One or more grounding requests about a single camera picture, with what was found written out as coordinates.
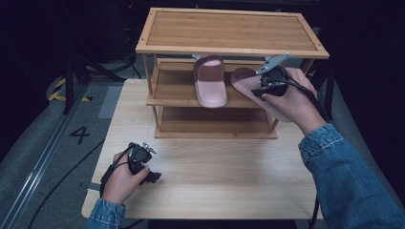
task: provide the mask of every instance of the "handheld controller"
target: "handheld controller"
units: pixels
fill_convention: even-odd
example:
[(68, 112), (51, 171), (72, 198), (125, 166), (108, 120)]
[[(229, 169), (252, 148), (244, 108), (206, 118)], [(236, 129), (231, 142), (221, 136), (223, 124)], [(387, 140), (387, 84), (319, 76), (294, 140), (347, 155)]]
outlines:
[[(102, 197), (102, 194), (104, 192), (105, 185), (110, 178), (111, 174), (114, 172), (114, 170), (124, 164), (121, 163), (117, 165), (117, 163), (122, 159), (122, 157), (128, 153), (128, 166), (129, 170), (131, 171), (132, 175), (136, 175), (139, 173), (142, 169), (145, 168), (145, 164), (152, 158), (151, 153), (156, 154), (157, 152), (153, 150), (148, 144), (143, 142), (143, 147), (139, 146), (137, 143), (130, 142), (128, 145), (128, 148), (123, 151), (119, 157), (111, 164), (107, 171), (105, 172), (104, 176), (101, 178), (101, 186), (100, 186), (100, 197)], [(139, 184), (142, 185), (144, 181), (146, 182), (151, 182), (155, 183), (161, 176), (161, 173), (154, 173), (152, 171), (149, 171), (148, 175), (146, 178)]]
[(283, 96), (287, 89), (288, 84), (283, 81), (288, 81), (286, 70), (279, 64), (289, 59), (291, 54), (287, 52), (284, 55), (279, 55), (270, 58), (266, 61), (265, 65), (256, 72), (256, 75), (261, 75), (260, 86), (261, 89), (252, 90), (253, 94), (262, 98), (263, 94), (272, 94), (275, 96)]
[[(157, 152), (154, 151), (148, 144), (143, 142), (143, 147), (139, 146), (137, 143), (131, 142), (129, 143), (130, 152), (128, 154), (128, 166), (129, 170), (131, 171), (132, 175), (136, 175), (139, 173), (150, 159), (152, 159), (151, 153), (156, 154)], [(161, 173), (154, 173), (149, 171), (148, 176), (140, 183), (144, 181), (155, 183), (161, 176)]]

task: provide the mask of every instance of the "floor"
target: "floor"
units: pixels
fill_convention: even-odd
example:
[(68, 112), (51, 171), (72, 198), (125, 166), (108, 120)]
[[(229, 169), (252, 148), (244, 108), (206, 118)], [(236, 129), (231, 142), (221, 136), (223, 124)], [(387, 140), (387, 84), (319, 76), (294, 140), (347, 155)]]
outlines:
[[(120, 64), (120, 61), (113, 61), (104, 66), (111, 68)], [(130, 67), (117, 74), (125, 78), (144, 78), (141, 55), (137, 55), (134, 69)], [(48, 95), (57, 81), (58, 79), (48, 89)], [(53, 100), (21, 135), (0, 164), (0, 228), (85, 227), (86, 219), (81, 216), (81, 205), (121, 87), (121, 82), (115, 82), (103, 75), (94, 76), (87, 86), (76, 84), (77, 100), (85, 96), (91, 101), (78, 101), (68, 114), (63, 115), (64, 102)], [(324, 89), (321, 89), (321, 96), (324, 93)], [(332, 114), (332, 123), (352, 142), (372, 170), (391, 190), (356, 129), (337, 86), (334, 90)], [(124, 225), (134, 221), (136, 219), (127, 219)], [(307, 228), (307, 222), (297, 220), (296, 227)], [(147, 220), (134, 228), (147, 228)], [(324, 221), (318, 220), (315, 228), (326, 228)]]

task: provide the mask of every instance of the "slipper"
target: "slipper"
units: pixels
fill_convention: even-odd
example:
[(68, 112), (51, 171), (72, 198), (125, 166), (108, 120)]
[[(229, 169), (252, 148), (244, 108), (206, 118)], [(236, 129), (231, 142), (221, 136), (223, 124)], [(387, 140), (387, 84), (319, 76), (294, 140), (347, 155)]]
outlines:
[(194, 84), (200, 104), (219, 108), (226, 104), (224, 61), (219, 55), (200, 55), (194, 64)]
[(257, 104), (269, 112), (272, 116), (284, 122), (291, 122), (288, 118), (282, 115), (277, 109), (271, 106), (267, 101), (253, 94), (252, 90), (260, 89), (261, 75), (256, 75), (256, 72), (248, 68), (240, 68), (235, 70), (230, 75), (230, 82), (232, 86), (240, 93), (244, 94)]

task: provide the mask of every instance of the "hand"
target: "hand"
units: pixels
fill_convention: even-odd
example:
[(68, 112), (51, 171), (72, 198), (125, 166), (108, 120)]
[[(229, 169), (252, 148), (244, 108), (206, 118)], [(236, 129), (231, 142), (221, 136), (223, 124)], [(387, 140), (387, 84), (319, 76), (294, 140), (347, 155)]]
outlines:
[[(122, 157), (117, 165), (124, 162), (128, 162), (128, 153)], [(149, 169), (145, 168), (133, 176), (128, 168), (128, 164), (118, 166), (108, 179), (102, 198), (115, 204), (122, 204), (135, 192), (148, 173)]]
[[(312, 84), (300, 69), (286, 68), (286, 71), (289, 77), (295, 79), (317, 96)], [(309, 99), (293, 86), (288, 86), (288, 90), (281, 97), (263, 94), (262, 98), (279, 110), (286, 118), (294, 122), (304, 135), (327, 124)]]

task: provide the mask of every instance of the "denim jacket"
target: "denim jacket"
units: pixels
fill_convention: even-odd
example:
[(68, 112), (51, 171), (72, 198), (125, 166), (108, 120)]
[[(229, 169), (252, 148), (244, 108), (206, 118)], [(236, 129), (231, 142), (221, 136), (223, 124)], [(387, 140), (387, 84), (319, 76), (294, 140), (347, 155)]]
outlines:
[[(299, 144), (329, 228), (405, 228), (405, 215), (351, 144), (330, 124)], [(99, 199), (87, 228), (119, 228), (125, 206)]]

